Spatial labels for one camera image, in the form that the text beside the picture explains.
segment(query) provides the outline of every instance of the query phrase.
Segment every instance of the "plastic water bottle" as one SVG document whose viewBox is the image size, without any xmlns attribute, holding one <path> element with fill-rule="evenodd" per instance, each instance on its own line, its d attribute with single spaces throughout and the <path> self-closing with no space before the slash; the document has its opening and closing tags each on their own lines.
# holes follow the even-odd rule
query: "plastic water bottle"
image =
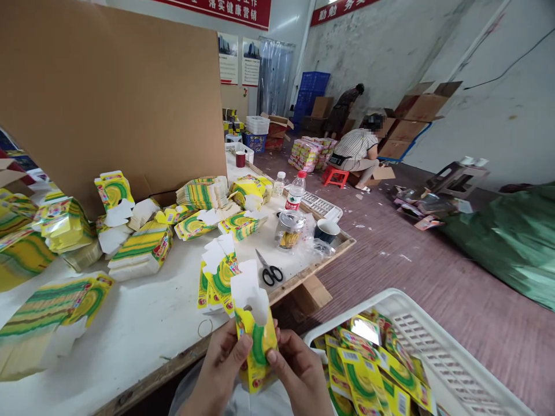
<svg viewBox="0 0 555 416">
<path fill-rule="evenodd" d="M 297 210 L 301 205 L 301 199 L 306 192 L 306 172 L 304 170 L 299 171 L 299 175 L 291 184 L 289 188 L 289 196 L 287 197 L 287 202 L 285 203 L 285 209 Z"/>
<path fill-rule="evenodd" d="M 278 172 L 277 179 L 273 183 L 272 196 L 281 196 L 285 187 L 285 172 Z"/>
</svg>

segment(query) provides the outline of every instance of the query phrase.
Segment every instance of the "scissors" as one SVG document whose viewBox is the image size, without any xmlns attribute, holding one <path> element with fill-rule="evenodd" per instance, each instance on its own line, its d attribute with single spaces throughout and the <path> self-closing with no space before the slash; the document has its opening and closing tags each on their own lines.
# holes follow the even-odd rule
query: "scissors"
<svg viewBox="0 0 555 416">
<path fill-rule="evenodd" d="M 268 263 L 266 263 L 266 260 L 264 260 L 264 257 L 262 257 L 262 255 L 258 250 L 256 250 L 256 254 L 258 255 L 258 259 L 260 260 L 260 262 L 262 263 L 262 266 L 264 267 L 264 270 L 262 271 L 262 280 L 264 280 L 264 283 L 267 284 L 268 286 L 273 286 L 276 284 L 276 282 L 283 281 L 282 271 L 278 269 L 276 266 L 269 266 Z"/>
</svg>

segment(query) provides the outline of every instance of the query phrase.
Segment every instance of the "red stool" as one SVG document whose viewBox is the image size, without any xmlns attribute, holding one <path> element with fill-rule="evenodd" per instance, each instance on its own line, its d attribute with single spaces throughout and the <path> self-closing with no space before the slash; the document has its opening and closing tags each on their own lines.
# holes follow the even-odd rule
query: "red stool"
<svg viewBox="0 0 555 416">
<path fill-rule="evenodd" d="M 337 175 L 337 179 L 340 182 L 333 181 L 334 176 Z M 345 188 L 345 184 L 347 183 L 347 178 L 349 177 L 349 172 L 346 170 L 341 170 L 334 168 L 333 166 L 328 166 L 324 172 L 324 176 L 322 176 L 322 182 L 324 186 L 328 184 L 339 185 L 341 189 Z"/>
</svg>

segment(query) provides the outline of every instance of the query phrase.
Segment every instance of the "wooden table edge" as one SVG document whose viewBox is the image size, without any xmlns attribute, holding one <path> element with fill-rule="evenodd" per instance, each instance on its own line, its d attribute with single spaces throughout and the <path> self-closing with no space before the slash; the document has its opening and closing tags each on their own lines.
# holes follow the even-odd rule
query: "wooden table edge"
<svg viewBox="0 0 555 416">
<path fill-rule="evenodd" d="M 246 165 L 255 171 L 257 174 L 265 176 L 266 178 L 272 180 L 268 175 L 262 172 L 259 168 L 246 162 Z M 323 217 L 312 210 L 309 206 L 301 202 L 301 209 L 305 212 L 310 212 L 313 214 L 315 220 L 322 219 Z M 337 236 L 340 245 L 335 249 L 335 254 L 333 257 L 324 259 L 321 262 L 306 268 L 305 270 L 297 273 L 291 279 L 287 280 L 282 286 L 275 289 L 269 294 L 270 305 L 274 305 L 276 302 L 281 300 L 284 296 L 288 295 L 293 289 L 301 285 L 306 279 L 315 274 L 318 270 L 322 269 L 333 260 L 337 259 L 350 247 L 352 247 L 357 241 L 352 238 L 349 234 L 341 230 L 341 233 Z M 190 367 L 202 357 L 205 356 L 206 350 L 208 349 L 208 344 L 210 343 L 210 335 L 202 338 L 200 341 L 196 342 L 191 347 L 177 354 L 167 363 L 163 364 L 160 368 L 150 373 L 145 378 L 139 380 L 133 386 L 129 387 L 123 393 L 117 395 L 110 402 L 98 409 L 94 415 L 96 416 L 117 416 L 123 412 L 129 410 L 132 406 L 140 402 L 146 396 L 151 394 L 161 385 L 165 384 L 167 381 L 172 379 L 175 375 L 182 372 L 184 369 Z"/>
</svg>

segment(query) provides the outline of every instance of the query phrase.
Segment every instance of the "electrical wire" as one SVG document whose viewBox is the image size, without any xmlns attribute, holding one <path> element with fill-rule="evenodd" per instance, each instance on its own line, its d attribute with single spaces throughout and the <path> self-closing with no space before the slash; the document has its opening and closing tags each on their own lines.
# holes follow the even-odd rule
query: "electrical wire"
<svg viewBox="0 0 555 416">
<path fill-rule="evenodd" d="M 532 46 L 532 48 L 531 48 L 528 52 L 526 52 L 524 55 L 522 55 L 520 58 L 518 58 L 515 62 L 513 62 L 512 64 L 510 64 L 509 67 L 508 67 L 507 69 L 505 69 L 505 71 L 504 71 L 501 75 L 499 75 L 497 78 L 494 78 L 494 79 L 489 80 L 489 81 L 486 81 L 486 82 L 484 82 L 484 83 L 475 85 L 475 86 L 473 86 L 473 87 L 467 87 L 467 88 L 463 89 L 463 91 L 471 90 L 472 88 L 480 87 L 480 86 L 482 86 L 482 85 L 486 85 L 486 84 L 489 84 L 489 83 L 491 83 L 491 82 L 493 82 L 493 81 L 497 81 L 497 80 L 500 79 L 500 78 L 503 78 L 503 76 L 505 76 L 505 74 L 507 74 L 507 72 L 509 72 L 509 70 L 510 70 L 513 66 L 515 66 L 522 58 L 524 58 L 526 55 L 528 55 L 530 52 L 532 52 L 534 49 L 536 49 L 536 48 L 538 47 L 538 45 L 539 45 L 540 43 L 542 43 L 542 42 L 545 40 L 545 38 L 547 38 L 547 37 L 548 37 L 549 35 L 551 35 L 553 32 L 555 32 L 555 28 L 551 29 L 551 30 L 549 31 L 549 33 L 548 33 L 547 35 L 545 35 L 544 37 L 542 37 L 542 38 L 538 41 L 538 43 L 536 43 L 534 46 Z"/>
</svg>

